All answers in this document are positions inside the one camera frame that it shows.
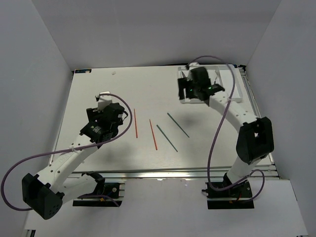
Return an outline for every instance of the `tabletop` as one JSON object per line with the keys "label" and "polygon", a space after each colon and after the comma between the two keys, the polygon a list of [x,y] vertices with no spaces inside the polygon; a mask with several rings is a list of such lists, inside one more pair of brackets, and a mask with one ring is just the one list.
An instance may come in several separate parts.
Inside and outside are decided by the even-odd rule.
{"label": "tabletop", "polygon": [[[208,210],[206,179],[125,183],[117,207],[77,207],[68,202],[49,220],[30,211],[25,229],[36,237],[295,237],[307,231],[289,180],[268,180],[254,209]],[[253,192],[261,180],[250,180]]]}
{"label": "tabletop", "polygon": [[[102,146],[77,169],[83,171],[152,170],[206,167],[210,145],[221,115],[205,104],[181,104],[177,78],[183,66],[102,68],[90,73],[75,73],[57,141],[56,149],[71,145],[87,124],[87,108],[97,107],[95,95],[110,91],[123,98],[137,118],[136,138],[133,121],[130,130],[114,142]],[[253,111],[238,68],[235,76],[243,94],[240,105]],[[231,77],[226,73],[222,77]],[[169,113],[186,134],[167,115]],[[122,132],[129,118],[119,127]],[[155,148],[150,121],[157,142]],[[167,141],[166,134],[177,151]],[[237,153],[237,132],[225,121],[214,149],[211,166],[233,165]],[[259,165],[271,165],[269,158]]]}

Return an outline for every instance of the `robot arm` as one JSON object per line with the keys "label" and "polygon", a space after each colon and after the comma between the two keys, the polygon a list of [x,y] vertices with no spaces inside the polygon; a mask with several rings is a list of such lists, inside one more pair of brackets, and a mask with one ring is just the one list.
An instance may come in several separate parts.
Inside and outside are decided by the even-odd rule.
{"label": "robot arm", "polygon": [[43,219],[53,217],[62,204],[84,194],[99,194],[104,189],[104,178],[95,172],[83,174],[65,183],[68,176],[100,147],[74,149],[105,142],[118,134],[126,113],[119,103],[112,103],[110,96],[98,96],[98,107],[87,109],[89,123],[71,144],[72,152],[63,153],[52,164],[36,175],[27,174],[22,179],[23,201]]}
{"label": "robot arm", "polygon": [[[211,84],[206,68],[190,70],[187,78],[178,79],[178,86],[180,100],[197,98],[223,115],[229,95],[220,85]],[[253,167],[274,150],[272,124],[267,117],[257,118],[231,101],[226,119],[238,132],[238,157],[224,176],[224,186],[249,175]]]}

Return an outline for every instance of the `black mounting bracket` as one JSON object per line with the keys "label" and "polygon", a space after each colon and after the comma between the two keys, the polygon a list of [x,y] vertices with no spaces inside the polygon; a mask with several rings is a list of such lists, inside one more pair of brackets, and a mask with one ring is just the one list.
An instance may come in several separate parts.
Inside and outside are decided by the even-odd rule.
{"label": "black mounting bracket", "polygon": [[[91,195],[107,195],[113,199],[118,199],[122,198],[119,196],[120,191],[120,186],[122,184],[120,183],[103,183],[102,186],[97,185],[96,189],[91,193]],[[122,204],[121,200],[116,200],[118,205]],[[73,201],[73,206],[98,206],[98,207],[116,207],[116,205],[110,201],[110,200],[105,200],[101,201],[100,198],[96,199],[86,199],[86,198],[77,198]]]}
{"label": "black mounting bracket", "polygon": [[[212,185],[217,188],[223,187],[223,182],[212,182]],[[233,187],[226,191],[215,191],[210,188],[209,183],[206,183],[207,193],[207,209],[253,209],[253,201],[246,199],[252,198],[252,191],[248,181],[244,181],[237,187]]]}

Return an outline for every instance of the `cable tie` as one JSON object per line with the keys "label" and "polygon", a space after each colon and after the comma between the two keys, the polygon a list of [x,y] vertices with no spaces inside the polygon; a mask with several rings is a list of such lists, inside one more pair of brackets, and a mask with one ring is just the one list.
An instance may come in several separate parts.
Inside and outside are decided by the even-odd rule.
{"label": "cable tie", "polygon": [[70,149],[71,149],[72,152],[78,153],[78,151],[75,149],[74,146],[71,146]]}

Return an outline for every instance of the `wire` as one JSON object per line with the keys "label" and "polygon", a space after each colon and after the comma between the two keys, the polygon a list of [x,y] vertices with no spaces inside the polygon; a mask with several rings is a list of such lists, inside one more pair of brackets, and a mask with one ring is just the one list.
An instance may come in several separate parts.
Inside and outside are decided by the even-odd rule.
{"label": "wire", "polygon": [[241,198],[241,193],[239,194],[239,196],[236,200],[231,200],[231,201],[229,201],[229,203],[233,204],[233,203],[239,201],[240,198]]}
{"label": "wire", "polygon": [[110,196],[108,195],[89,195],[89,194],[85,194],[85,195],[81,195],[78,198],[107,198],[109,200],[111,200],[117,207],[119,207],[119,204]]}
{"label": "wire", "polygon": [[229,105],[230,105],[231,102],[232,102],[232,97],[233,97],[233,93],[234,93],[234,90],[235,90],[236,78],[235,78],[235,74],[234,74],[234,72],[233,72],[233,70],[231,69],[231,67],[230,67],[229,64],[225,63],[222,59],[220,59],[220,58],[218,58],[218,57],[216,57],[216,56],[212,56],[212,55],[203,55],[203,56],[197,57],[197,58],[193,59],[190,63],[188,63],[188,64],[186,65],[186,68],[189,69],[190,64],[193,63],[193,62],[195,62],[197,59],[200,59],[200,58],[213,58],[213,59],[216,59],[216,60],[220,61],[221,63],[225,64],[225,65],[228,67],[228,69],[231,71],[231,74],[232,74],[232,76],[233,76],[233,88],[232,88],[232,91],[231,91],[231,93],[230,93],[230,95],[229,95],[229,97],[228,97],[228,102],[227,102],[226,108],[225,108],[225,110],[224,110],[224,113],[223,113],[223,116],[222,116],[222,118],[221,118],[221,121],[220,121],[220,123],[219,123],[219,125],[218,125],[218,127],[217,127],[216,132],[215,132],[214,139],[213,139],[212,145],[211,145],[211,149],[210,149],[209,155],[208,155],[208,160],[207,160],[207,181],[208,181],[208,184],[209,184],[209,186],[210,186],[210,188],[211,188],[212,190],[219,191],[219,192],[220,192],[220,191],[225,191],[225,190],[228,190],[228,189],[230,189],[230,188],[236,186],[236,185],[239,184],[240,182],[246,180],[246,179],[249,178],[254,172],[258,171],[258,172],[260,172],[260,173],[262,174],[262,186],[261,186],[259,192],[258,192],[254,197],[252,197],[252,198],[250,198],[250,199],[248,199],[248,200],[245,200],[245,202],[246,202],[246,201],[254,200],[254,199],[255,199],[256,197],[258,197],[258,195],[262,192],[263,186],[264,186],[264,184],[265,184],[265,175],[264,175],[264,173],[262,172],[262,170],[260,170],[260,169],[254,169],[253,171],[250,172],[250,174],[249,174],[248,176],[245,176],[245,177],[241,178],[240,180],[234,182],[233,184],[230,184],[230,185],[228,185],[228,186],[226,186],[226,187],[223,187],[223,188],[214,187],[214,186],[212,185],[212,183],[211,183],[211,178],[210,178],[211,158],[212,158],[212,154],[213,154],[213,151],[214,151],[214,147],[215,147],[215,143],[216,143],[216,140],[217,140],[219,131],[221,130],[221,127],[222,127],[223,122],[224,122],[224,120],[225,120],[226,114],[227,114],[227,112],[228,112]]}
{"label": "wire", "polygon": [[132,111],[129,107],[129,105],[122,99],[120,98],[119,96],[117,95],[114,95],[114,94],[110,94],[110,93],[100,93],[99,95],[109,95],[109,96],[113,96],[113,97],[116,97],[118,98],[119,100],[122,101],[123,104],[125,104],[125,106],[127,107],[128,111],[129,111],[129,114],[130,114],[130,121],[129,121],[129,124],[127,126],[127,128],[121,133],[119,134],[118,136],[108,140],[108,141],[105,141],[105,142],[100,142],[100,143],[95,143],[95,144],[92,144],[92,145],[88,145],[88,146],[81,146],[81,147],[75,147],[74,149],[64,149],[64,150],[59,150],[59,151],[54,151],[54,152],[46,152],[46,153],[41,153],[41,154],[38,154],[38,155],[33,155],[33,156],[30,156],[30,157],[27,157],[27,158],[24,158],[22,160],[20,160],[19,162],[15,163],[4,175],[3,179],[2,179],[2,182],[1,182],[1,196],[2,196],[2,199],[4,201],[4,203],[10,207],[11,209],[13,210],[16,210],[16,211],[30,211],[32,210],[32,208],[19,208],[19,207],[16,207],[16,206],[13,206],[6,198],[5,196],[5,193],[4,193],[4,184],[5,184],[5,181],[8,177],[8,175],[11,173],[11,171],[17,167],[18,165],[22,164],[23,162],[26,162],[28,160],[31,160],[31,159],[34,159],[34,158],[38,158],[38,157],[44,157],[44,156],[49,156],[49,155],[54,155],[54,154],[60,154],[60,153],[68,153],[68,152],[72,152],[73,150],[83,150],[83,149],[87,149],[87,148],[90,148],[90,147],[98,147],[98,146],[102,146],[104,144],[107,144],[109,142],[112,142],[118,138],[120,138],[121,136],[123,136],[130,128],[131,124],[132,124],[132,121],[133,121],[133,114],[132,114]]}
{"label": "wire", "polygon": [[181,74],[182,74],[183,78],[185,78],[185,77],[186,77],[186,75],[184,74],[184,72],[183,72],[183,71],[181,71]]}
{"label": "wire", "polygon": [[216,75],[216,78],[214,80],[214,85],[216,84],[216,79],[218,79],[218,75]]}
{"label": "wire", "polygon": [[128,117],[128,113],[126,111],[123,111],[123,113],[126,115],[125,118],[122,120],[124,122],[124,120]]}

